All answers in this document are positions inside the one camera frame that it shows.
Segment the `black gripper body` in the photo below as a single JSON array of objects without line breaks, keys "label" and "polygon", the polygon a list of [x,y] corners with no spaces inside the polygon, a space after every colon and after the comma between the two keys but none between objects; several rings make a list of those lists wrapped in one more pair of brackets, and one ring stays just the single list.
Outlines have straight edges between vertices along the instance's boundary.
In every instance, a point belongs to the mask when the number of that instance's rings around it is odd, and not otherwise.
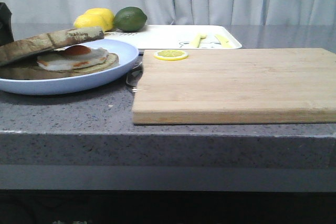
[{"label": "black gripper body", "polygon": [[12,12],[6,3],[1,2],[1,46],[14,41],[11,22]]}]

